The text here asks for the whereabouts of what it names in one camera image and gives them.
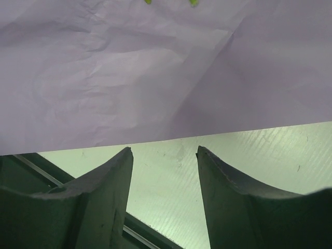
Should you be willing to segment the purple tissue paper sheet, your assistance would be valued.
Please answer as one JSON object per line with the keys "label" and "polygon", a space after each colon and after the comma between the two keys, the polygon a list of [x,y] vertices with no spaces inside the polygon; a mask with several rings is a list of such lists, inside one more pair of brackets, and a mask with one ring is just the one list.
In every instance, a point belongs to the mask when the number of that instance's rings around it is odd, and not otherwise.
{"label": "purple tissue paper sheet", "polygon": [[331,120],[331,1],[1,1],[1,154]]}

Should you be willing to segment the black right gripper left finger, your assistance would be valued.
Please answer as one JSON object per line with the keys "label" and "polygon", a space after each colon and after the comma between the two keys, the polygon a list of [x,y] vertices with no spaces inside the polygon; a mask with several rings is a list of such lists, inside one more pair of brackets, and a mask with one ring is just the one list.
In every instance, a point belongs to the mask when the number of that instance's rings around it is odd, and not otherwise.
{"label": "black right gripper left finger", "polygon": [[47,192],[1,185],[1,248],[122,248],[133,153]]}

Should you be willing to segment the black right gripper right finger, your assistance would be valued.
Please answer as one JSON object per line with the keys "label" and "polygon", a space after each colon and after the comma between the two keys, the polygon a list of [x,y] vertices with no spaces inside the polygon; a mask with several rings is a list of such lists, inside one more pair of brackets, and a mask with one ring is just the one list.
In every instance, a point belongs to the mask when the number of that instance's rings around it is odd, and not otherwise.
{"label": "black right gripper right finger", "polygon": [[199,146],[211,248],[331,248],[331,189],[306,195],[260,182]]}

